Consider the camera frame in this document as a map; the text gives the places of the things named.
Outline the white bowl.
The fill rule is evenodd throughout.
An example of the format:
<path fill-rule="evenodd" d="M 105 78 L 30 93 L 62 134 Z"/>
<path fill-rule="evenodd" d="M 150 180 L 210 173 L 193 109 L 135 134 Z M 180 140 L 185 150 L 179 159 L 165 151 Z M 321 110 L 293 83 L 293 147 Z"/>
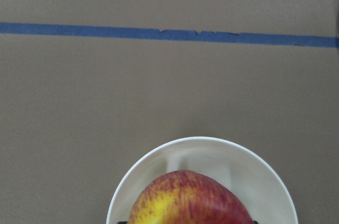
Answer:
<path fill-rule="evenodd" d="M 267 162 L 234 142 L 203 136 L 170 141 L 141 157 L 115 190 L 106 223 L 128 220 L 137 196 L 150 182 L 181 169 L 206 175 L 225 186 L 258 223 L 298 223 L 286 186 Z"/>

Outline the red yellow apple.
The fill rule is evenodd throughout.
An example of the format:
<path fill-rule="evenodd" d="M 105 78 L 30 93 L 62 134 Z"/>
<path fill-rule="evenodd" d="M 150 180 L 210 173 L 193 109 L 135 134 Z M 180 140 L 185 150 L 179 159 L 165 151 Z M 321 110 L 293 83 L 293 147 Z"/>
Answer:
<path fill-rule="evenodd" d="M 243 203 L 212 178 L 174 171 L 153 180 L 132 206 L 128 223 L 254 223 Z"/>

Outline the brown paper table cover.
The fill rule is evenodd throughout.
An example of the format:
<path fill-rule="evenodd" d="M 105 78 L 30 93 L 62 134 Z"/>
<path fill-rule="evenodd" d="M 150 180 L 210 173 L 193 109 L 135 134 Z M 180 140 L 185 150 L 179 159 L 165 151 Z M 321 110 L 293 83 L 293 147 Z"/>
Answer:
<path fill-rule="evenodd" d="M 338 36 L 338 0 L 1 0 L 1 22 Z M 338 223 L 338 50 L 1 35 L 1 223 L 105 223 L 142 155 L 257 153 L 300 223 Z"/>

